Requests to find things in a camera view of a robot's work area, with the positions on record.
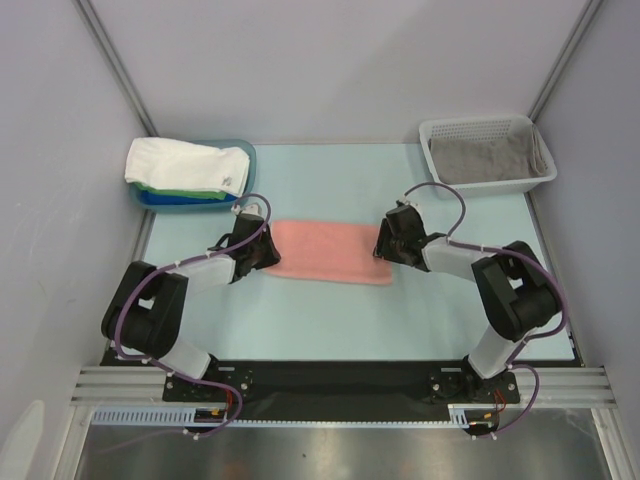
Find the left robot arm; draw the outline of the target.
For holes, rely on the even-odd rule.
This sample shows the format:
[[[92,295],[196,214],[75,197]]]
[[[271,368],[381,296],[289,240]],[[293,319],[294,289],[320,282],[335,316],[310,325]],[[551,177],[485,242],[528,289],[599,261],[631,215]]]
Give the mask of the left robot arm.
[[[186,376],[185,388],[195,398],[211,399],[220,388],[220,376],[211,369],[216,359],[180,336],[186,301],[280,260],[265,218],[243,211],[232,231],[196,261],[166,270],[131,263],[104,314],[101,333],[119,344],[121,353],[158,361]]]

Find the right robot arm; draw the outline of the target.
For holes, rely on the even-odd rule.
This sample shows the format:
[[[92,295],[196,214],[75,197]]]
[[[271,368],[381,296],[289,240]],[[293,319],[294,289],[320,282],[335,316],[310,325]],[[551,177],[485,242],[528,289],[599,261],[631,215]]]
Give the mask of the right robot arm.
[[[463,359],[460,377],[461,392],[474,402],[495,392],[496,381],[533,333],[563,309],[557,286],[527,243],[485,248],[428,234],[418,210],[407,202],[385,214],[373,256],[476,285],[488,327]]]

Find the grey towel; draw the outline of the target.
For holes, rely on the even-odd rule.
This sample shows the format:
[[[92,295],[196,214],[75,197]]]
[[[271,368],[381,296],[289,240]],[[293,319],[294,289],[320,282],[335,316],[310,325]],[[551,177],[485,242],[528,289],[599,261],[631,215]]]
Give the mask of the grey towel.
[[[534,126],[491,141],[434,138],[430,153],[441,182],[450,185],[537,178],[547,170]]]

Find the pink towel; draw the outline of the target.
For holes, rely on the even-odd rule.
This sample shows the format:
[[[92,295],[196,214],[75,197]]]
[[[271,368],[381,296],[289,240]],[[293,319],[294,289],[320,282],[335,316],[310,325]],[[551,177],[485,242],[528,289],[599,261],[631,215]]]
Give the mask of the pink towel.
[[[391,264],[373,256],[374,225],[278,220],[271,226],[281,255],[266,272],[283,278],[387,286]]]

